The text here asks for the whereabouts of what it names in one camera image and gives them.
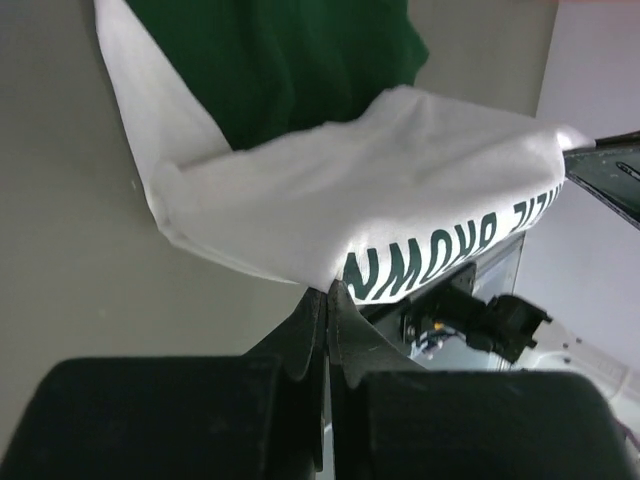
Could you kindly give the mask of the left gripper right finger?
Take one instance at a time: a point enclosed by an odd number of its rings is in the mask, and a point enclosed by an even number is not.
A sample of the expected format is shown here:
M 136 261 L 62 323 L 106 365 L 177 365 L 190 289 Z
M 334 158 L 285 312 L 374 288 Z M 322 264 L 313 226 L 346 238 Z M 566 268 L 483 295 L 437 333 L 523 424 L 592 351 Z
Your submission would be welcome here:
M 339 479 L 634 479 L 596 386 L 565 371 L 430 371 L 328 293 Z

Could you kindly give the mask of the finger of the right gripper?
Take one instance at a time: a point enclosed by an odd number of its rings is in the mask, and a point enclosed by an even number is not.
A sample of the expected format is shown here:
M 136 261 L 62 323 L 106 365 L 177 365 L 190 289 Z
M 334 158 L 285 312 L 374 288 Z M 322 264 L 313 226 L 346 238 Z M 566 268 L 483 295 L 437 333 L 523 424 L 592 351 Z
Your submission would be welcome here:
M 564 153 L 566 176 L 639 229 L 639 132 Z

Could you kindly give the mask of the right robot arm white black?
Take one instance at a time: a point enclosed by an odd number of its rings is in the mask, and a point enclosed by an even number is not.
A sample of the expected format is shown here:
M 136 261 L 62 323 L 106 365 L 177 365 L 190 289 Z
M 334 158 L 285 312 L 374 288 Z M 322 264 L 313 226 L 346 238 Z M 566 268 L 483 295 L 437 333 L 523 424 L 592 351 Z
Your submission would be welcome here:
M 608 401 L 626 443 L 639 447 L 639 135 L 593 141 L 562 132 L 566 179 L 527 231 L 481 258 L 489 271 L 516 258 L 509 285 L 550 313 L 527 369 L 571 371 Z

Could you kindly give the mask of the white and green t shirt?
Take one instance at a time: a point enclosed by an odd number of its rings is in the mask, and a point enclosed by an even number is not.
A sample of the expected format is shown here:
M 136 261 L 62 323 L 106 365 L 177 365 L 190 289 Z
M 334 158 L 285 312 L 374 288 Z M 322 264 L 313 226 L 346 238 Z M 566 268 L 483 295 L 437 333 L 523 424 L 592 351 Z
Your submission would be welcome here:
M 534 225 L 565 180 L 572 127 L 434 95 L 381 93 L 358 119 L 233 150 L 123 1 L 100 50 L 146 201 L 175 246 L 359 305 L 398 301 Z

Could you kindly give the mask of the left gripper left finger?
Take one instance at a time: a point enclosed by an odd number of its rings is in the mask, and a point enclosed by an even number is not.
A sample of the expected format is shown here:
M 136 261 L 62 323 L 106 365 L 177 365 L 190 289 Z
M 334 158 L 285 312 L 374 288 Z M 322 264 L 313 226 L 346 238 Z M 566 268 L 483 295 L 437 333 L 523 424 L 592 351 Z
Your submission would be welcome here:
M 312 479 L 323 468 L 327 297 L 238 356 L 74 358 L 41 380 L 5 479 Z

